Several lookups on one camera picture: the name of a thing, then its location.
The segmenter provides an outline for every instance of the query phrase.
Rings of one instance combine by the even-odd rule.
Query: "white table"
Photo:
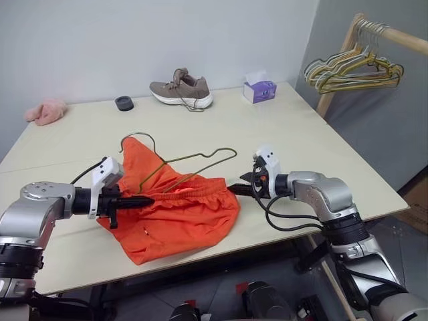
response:
[[[135,98],[135,108],[129,112],[119,112],[113,101],[77,104],[53,124],[29,124],[0,164],[0,213],[18,198],[26,183],[70,182],[106,155],[122,161],[120,140],[134,131],[153,135],[157,152],[166,159],[223,146],[236,149],[236,158],[203,173],[206,177],[225,177],[228,184],[250,171],[252,154],[259,145],[269,143],[284,173],[317,171],[343,179],[365,220],[407,208],[406,202],[289,84],[279,84],[274,100],[256,105],[247,102],[241,92],[242,88],[213,91],[214,104],[203,113],[166,106],[148,97]],[[144,137],[138,138],[151,144]],[[190,173],[207,162],[193,159],[173,166]],[[79,186],[89,187],[90,175]],[[45,251],[45,266],[35,277],[37,290],[50,294],[101,284],[317,231],[276,231],[265,222],[253,199],[239,197],[239,202],[241,213],[235,226],[216,246],[142,265],[134,265],[113,236],[95,221],[85,216],[58,221]],[[308,205],[289,200],[280,207],[277,210],[286,214],[313,214]],[[308,222],[274,221],[284,227]]]

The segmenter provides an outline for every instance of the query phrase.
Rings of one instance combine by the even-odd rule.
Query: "purple tissue box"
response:
[[[275,98],[275,92],[276,84],[274,82],[256,82],[252,86],[245,82],[243,85],[243,95],[253,104]]]

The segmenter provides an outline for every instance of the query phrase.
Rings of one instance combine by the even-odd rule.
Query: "sneaker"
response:
[[[150,91],[159,101],[184,105],[191,112],[203,112],[213,102],[205,78],[194,79],[187,68],[175,70],[172,82],[152,82]]]

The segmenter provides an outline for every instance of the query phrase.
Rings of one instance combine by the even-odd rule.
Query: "clothing rack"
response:
[[[357,13],[350,24],[340,52],[351,50],[354,47],[356,41],[354,38],[354,28],[361,19],[364,19],[364,15],[362,13]],[[428,41],[424,39],[420,39],[391,27],[387,27],[379,36],[428,56]],[[334,92],[330,92],[321,95],[320,101],[316,107],[316,111],[321,117],[324,118],[327,114],[327,110],[330,107],[334,94]]]

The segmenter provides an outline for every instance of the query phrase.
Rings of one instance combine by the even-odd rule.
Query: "pink fuzzy object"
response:
[[[27,110],[24,118],[28,122],[34,120],[36,125],[50,124],[60,119],[67,110],[65,102],[55,98],[45,99],[38,107]]]

